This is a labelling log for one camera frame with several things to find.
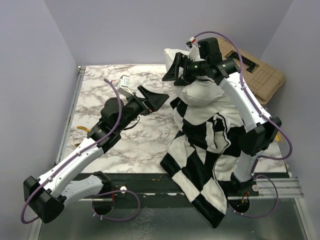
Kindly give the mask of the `white pillow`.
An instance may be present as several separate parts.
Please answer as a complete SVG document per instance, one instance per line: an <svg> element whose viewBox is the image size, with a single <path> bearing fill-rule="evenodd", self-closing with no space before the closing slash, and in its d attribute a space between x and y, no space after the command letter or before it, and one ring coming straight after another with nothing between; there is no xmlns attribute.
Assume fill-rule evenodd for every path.
<svg viewBox="0 0 320 240"><path fill-rule="evenodd" d="M165 66L168 71L172 66L173 60L176 53L182 53L188 55L189 51L176 49L176 48L165 48ZM175 86L171 82L171 87L174 94L179 97L184 103L191 106L205 106L211 102L218 100L223 97L225 92L211 81L199 81L198 79L186 86Z"/></svg>

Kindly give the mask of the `black and white checkered pillowcase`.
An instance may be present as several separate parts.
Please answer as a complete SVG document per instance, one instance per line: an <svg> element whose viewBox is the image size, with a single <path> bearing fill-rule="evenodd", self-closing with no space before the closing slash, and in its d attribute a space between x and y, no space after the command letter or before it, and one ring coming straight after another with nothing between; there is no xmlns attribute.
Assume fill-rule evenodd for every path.
<svg viewBox="0 0 320 240"><path fill-rule="evenodd" d="M226 215L227 187L241 155L242 117L227 96L199 106L176 97L170 105L178 132L160 166L217 228Z"/></svg>

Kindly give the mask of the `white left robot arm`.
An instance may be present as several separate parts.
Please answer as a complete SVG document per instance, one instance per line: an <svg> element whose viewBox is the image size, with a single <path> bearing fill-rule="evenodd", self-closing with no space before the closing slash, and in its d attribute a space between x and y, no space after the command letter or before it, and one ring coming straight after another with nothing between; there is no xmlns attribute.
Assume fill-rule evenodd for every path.
<svg viewBox="0 0 320 240"><path fill-rule="evenodd" d="M120 139L121 132L140 115L157 112L169 98L168 94L155 93L143 86L137 88L142 97L133 93L123 103L120 96L109 98L98 122L91 128L80 145L58 165L35 178L23 181L24 208L30 207L35 219L49 223L57 218L71 202L65 189L90 163L108 152Z"/></svg>

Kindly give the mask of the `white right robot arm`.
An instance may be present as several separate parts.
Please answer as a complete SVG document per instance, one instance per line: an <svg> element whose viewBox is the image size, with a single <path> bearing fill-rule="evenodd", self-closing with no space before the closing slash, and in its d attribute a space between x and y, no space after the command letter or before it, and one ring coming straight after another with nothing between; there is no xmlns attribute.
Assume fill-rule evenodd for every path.
<svg viewBox="0 0 320 240"><path fill-rule="evenodd" d="M191 181L235 179L229 189L242 195L253 167L253 157L242 150L254 142L246 133L259 125L268 126L271 115L262 107L254 110L244 98L238 71L222 86L199 76L191 84L172 89L176 98L171 107L179 133L161 161L162 168L169 171L177 164Z"/></svg>

